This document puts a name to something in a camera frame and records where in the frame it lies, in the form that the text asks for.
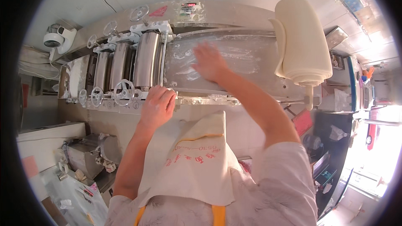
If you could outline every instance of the white camera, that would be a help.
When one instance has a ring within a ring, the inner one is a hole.
[[[76,29],[70,31],[60,24],[53,24],[48,27],[46,35],[43,37],[43,43],[47,47],[57,48],[58,53],[63,54],[73,45],[76,34]]]

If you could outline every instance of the orange object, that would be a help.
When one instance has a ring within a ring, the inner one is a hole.
[[[374,67],[370,67],[369,72],[367,73],[367,78],[371,78],[374,73]]]

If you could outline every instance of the red label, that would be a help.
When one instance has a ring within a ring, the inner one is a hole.
[[[151,13],[149,16],[150,17],[162,17],[165,14],[167,8],[168,8],[167,5],[162,6],[161,8],[159,8],[156,11],[154,11],[153,13]]]

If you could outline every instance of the person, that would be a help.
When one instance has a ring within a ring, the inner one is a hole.
[[[216,47],[203,43],[193,50],[197,64],[192,67],[236,97],[266,136],[258,163],[258,181],[247,171],[230,169],[234,201],[225,206],[222,224],[316,225],[317,206],[309,159],[291,120],[268,93],[231,71]],[[138,194],[145,151],[155,130],[172,117],[174,100],[172,90],[161,86],[149,90],[140,121],[117,171],[105,225],[219,224],[214,206],[193,198],[156,195],[146,207],[139,208],[149,192],[148,189]]]

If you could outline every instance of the window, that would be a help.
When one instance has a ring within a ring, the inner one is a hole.
[[[370,118],[387,122],[400,122],[402,106],[386,106],[370,111]],[[361,124],[349,149],[345,168],[354,171],[349,184],[372,195],[383,196],[391,181],[402,146],[402,127]]]

